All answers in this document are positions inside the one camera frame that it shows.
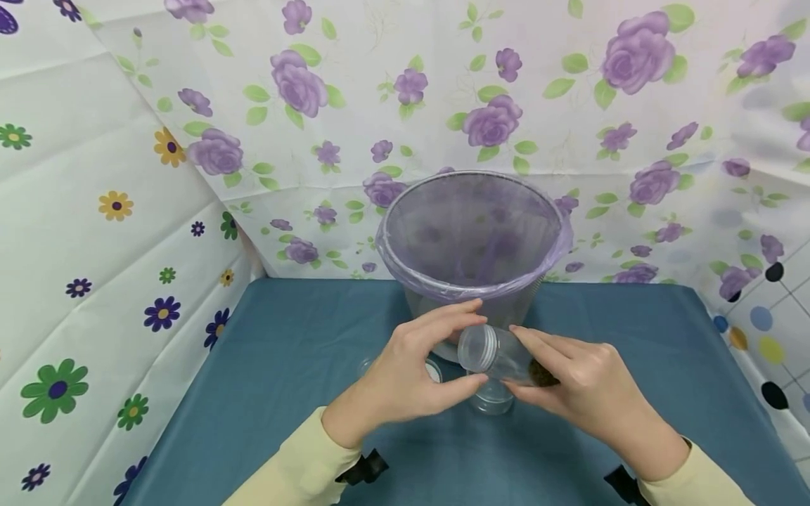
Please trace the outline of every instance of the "sleeve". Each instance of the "sleeve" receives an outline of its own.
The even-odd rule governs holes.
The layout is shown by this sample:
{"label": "sleeve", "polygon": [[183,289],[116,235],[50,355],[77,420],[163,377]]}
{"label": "sleeve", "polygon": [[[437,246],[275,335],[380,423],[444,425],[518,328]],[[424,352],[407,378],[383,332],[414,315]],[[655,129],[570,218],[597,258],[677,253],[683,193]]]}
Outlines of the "sleeve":
{"label": "sleeve", "polygon": [[317,408],[223,506],[327,506],[340,501],[346,484],[335,478],[360,460],[360,449],[345,449],[326,434],[321,424],[325,409]]}
{"label": "sleeve", "polygon": [[659,482],[639,480],[638,486],[650,506],[753,506],[740,487],[703,450],[691,448],[686,462],[675,474]]}

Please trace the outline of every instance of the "green flower print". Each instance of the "green flower print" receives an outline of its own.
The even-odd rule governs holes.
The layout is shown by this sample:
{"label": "green flower print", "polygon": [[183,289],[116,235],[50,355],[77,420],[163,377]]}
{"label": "green flower print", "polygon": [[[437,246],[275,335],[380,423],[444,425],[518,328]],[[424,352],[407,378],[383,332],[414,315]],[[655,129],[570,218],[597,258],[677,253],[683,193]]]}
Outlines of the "green flower print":
{"label": "green flower print", "polygon": [[14,126],[11,123],[6,123],[6,126],[0,126],[0,143],[3,147],[13,147],[17,151],[24,147],[31,146],[29,142],[33,137],[25,133],[22,126]]}
{"label": "green flower print", "polygon": [[23,416],[31,418],[42,413],[40,421],[51,423],[59,411],[68,415],[76,408],[76,399],[87,393],[89,388],[82,379],[87,375],[87,368],[74,368],[73,359],[64,359],[59,368],[44,365],[36,373],[39,381],[29,383],[20,391],[23,399],[33,399],[23,409]]}
{"label": "green flower print", "polygon": [[148,397],[142,397],[140,393],[124,401],[124,407],[118,411],[118,428],[124,428],[131,431],[132,427],[140,425],[143,421],[143,416],[149,412],[147,406],[149,402]]}
{"label": "green flower print", "polygon": [[163,283],[164,285],[167,285],[167,284],[171,283],[172,281],[174,281],[174,279],[176,277],[177,277],[177,271],[172,269],[171,267],[166,267],[165,269],[163,269],[160,272],[160,275],[158,276],[158,279],[160,280],[161,283]]}
{"label": "green flower print", "polygon": [[222,213],[222,224],[220,230],[224,232],[225,239],[236,240],[239,236],[237,230],[237,221],[233,219],[233,215],[227,211]]}

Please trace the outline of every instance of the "purple mesh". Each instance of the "purple mesh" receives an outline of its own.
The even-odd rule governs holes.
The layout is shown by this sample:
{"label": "purple mesh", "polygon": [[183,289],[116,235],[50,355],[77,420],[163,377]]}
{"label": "purple mesh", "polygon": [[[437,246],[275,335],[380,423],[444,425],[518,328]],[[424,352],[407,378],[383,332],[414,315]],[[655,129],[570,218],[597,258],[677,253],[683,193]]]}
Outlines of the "purple mesh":
{"label": "purple mesh", "polygon": [[551,198],[524,180],[485,171],[415,183],[391,203],[377,231],[391,275],[445,304],[516,293],[572,245],[569,218]]}

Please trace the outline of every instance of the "left hand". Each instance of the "left hand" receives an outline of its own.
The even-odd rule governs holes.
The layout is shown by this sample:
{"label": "left hand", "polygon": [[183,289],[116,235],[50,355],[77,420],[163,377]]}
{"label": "left hand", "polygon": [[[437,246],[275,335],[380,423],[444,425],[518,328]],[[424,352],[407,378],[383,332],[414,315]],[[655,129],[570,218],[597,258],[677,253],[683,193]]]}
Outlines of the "left hand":
{"label": "left hand", "polygon": [[353,449],[383,423],[435,415],[472,396],[486,382],[484,374],[438,384],[424,361],[454,331],[485,323],[475,314],[481,304],[476,299],[444,306],[399,325],[365,375],[324,411],[323,428],[332,440]]}

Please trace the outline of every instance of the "purple rose print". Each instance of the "purple rose print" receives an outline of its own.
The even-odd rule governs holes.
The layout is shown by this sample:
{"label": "purple rose print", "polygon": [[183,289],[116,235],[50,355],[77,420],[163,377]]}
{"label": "purple rose print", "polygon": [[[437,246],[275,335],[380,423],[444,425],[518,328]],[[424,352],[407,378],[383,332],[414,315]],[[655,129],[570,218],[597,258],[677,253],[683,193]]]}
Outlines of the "purple rose print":
{"label": "purple rose print", "polygon": [[214,14],[214,6],[208,0],[163,0],[163,5],[175,19],[183,19],[192,24],[208,22],[208,15]]}
{"label": "purple rose print", "polygon": [[486,107],[473,109],[464,118],[462,132],[468,135],[470,146],[500,146],[518,128],[518,119],[523,115],[508,95],[499,95]]}
{"label": "purple rose print", "polygon": [[307,117],[316,117],[318,109],[329,103],[323,80],[307,68],[304,58],[291,49],[270,57],[271,75],[279,95],[287,104]]}
{"label": "purple rose print", "polygon": [[737,75],[741,78],[762,77],[768,75],[776,69],[778,63],[786,62],[793,58],[796,51],[796,44],[784,35],[774,35],[767,40],[760,40],[745,53],[740,56],[743,61],[737,69]]}
{"label": "purple rose print", "polygon": [[287,258],[300,264],[308,264],[318,259],[318,249],[308,240],[293,237],[287,248],[284,248]]}
{"label": "purple rose print", "polygon": [[607,43],[602,64],[607,84],[635,95],[645,84],[660,80],[675,58],[668,33],[669,17],[662,11],[622,21]]}
{"label": "purple rose print", "polygon": [[746,177],[751,172],[751,164],[744,158],[732,158],[723,162],[723,171],[729,176]]}
{"label": "purple rose print", "polygon": [[391,154],[393,149],[394,144],[391,141],[381,140],[376,142],[371,148],[371,154],[373,155],[371,159],[374,160],[375,164],[379,164],[388,159],[388,155]]}
{"label": "purple rose print", "polygon": [[669,144],[667,144],[667,151],[672,151],[673,149],[682,147],[686,141],[692,138],[695,132],[697,132],[697,123],[692,121],[684,128],[672,134],[672,140],[669,142]]}
{"label": "purple rose print", "polygon": [[520,61],[520,55],[515,53],[514,49],[504,48],[495,54],[495,65],[498,67],[498,75],[507,83],[514,83],[523,62]]}
{"label": "purple rose print", "polygon": [[318,219],[318,223],[321,225],[331,225],[335,223],[335,217],[337,217],[338,211],[331,207],[318,206],[312,211],[312,215]]}
{"label": "purple rose print", "polygon": [[424,89],[428,86],[428,76],[413,69],[397,77],[394,89],[399,91],[399,103],[402,105],[418,104],[424,98]]}
{"label": "purple rose print", "polygon": [[289,232],[292,230],[292,225],[286,219],[272,219],[270,221],[270,226],[273,228],[278,228],[279,230],[284,230],[285,232]]}
{"label": "purple rose print", "polygon": [[304,33],[304,28],[312,21],[312,7],[304,3],[304,0],[290,0],[281,8],[281,14],[285,19],[284,31],[288,35]]}
{"label": "purple rose print", "polygon": [[371,177],[363,181],[365,194],[375,206],[387,209],[388,206],[405,191],[405,183],[394,181],[394,179],[384,172],[375,172]]}
{"label": "purple rose print", "polygon": [[613,276],[614,283],[649,283],[658,275],[658,267],[640,263]]}
{"label": "purple rose print", "polygon": [[680,172],[672,170],[666,160],[655,162],[648,168],[636,172],[635,181],[630,183],[630,200],[642,205],[659,204],[667,193],[678,187]]}
{"label": "purple rose print", "polygon": [[315,150],[315,154],[318,155],[319,162],[327,167],[333,167],[335,164],[340,163],[339,151],[340,147],[329,141],[323,141],[323,145]]}
{"label": "purple rose print", "polygon": [[775,264],[779,261],[779,257],[785,254],[782,242],[774,236],[760,237],[760,246],[762,246],[762,256],[769,264]]}
{"label": "purple rose print", "polygon": [[177,96],[183,104],[188,105],[192,111],[204,117],[214,116],[211,110],[211,101],[199,91],[191,88],[183,88],[177,92]]}
{"label": "purple rose print", "polygon": [[630,248],[630,252],[639,258],[647,258],[650,256],[650,253],[653,252],[653,249],[650,246],[643,246],[640,244]]}
{"label": "purple rose print", "polygon": [[627,146],[630,144],[630,138],[636,133],[638,133],[638,130],[634,129],[633,125],[627,122],[622,123],[619,128],[610,129],[605,132],[601,146],[608,151],[627,149]]}
{"label": "purple rose print", "polygon": [[222,130],[209,128],[202,132],[202,138],[192,142],[185,153],[189,160],[209,176],[233,174],[242,168],[242,155],[238,138],[231,137]]}

